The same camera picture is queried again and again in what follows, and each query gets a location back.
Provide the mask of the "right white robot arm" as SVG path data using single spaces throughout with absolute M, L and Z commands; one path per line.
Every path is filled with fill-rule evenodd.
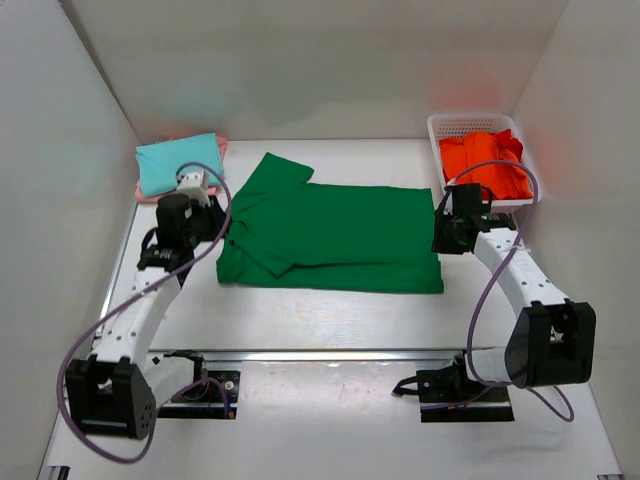
M 446 187 L 435 211 L 432 250 L 471 253 L 487 267 L 490 286 L 500 287 L 516 317 L 508 342 L 466 349 L 448 367 L 400 381 L 394 395 L 415 394 L 431 408 L 456 408 L 491 387 L 556 387 L 590 379 L 594 309 L 556 287 L 522 245 L 510 216 L 491 206 L 491 191 L 479 184 Z

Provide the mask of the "green t shirt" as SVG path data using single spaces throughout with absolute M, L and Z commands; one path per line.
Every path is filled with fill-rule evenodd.
M 232 199 L 225 285 L 441 294 L 430 189 L 315 183 L 267 153 Z

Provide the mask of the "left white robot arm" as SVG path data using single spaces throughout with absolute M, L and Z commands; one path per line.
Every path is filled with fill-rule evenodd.
M 102 335 L 90 353 L 66 354 L 56 380 L 58 408 L 81 441 L 90 436 L 143 440 L 157 411 L 173 397 L 197 398 L 209 373 L 195 352 L 148 358 L 167 310 L 191 269 L 210 253 L 231 225 L 232 207 L 209 195 L 210 179 L 222 175 L 202 163 L 178 168 L 177 190 L 156 206 L 156 225 L 145 235 L 127 299 L 97 324 Z M 205 244 L 205 253 L 196 250 Z

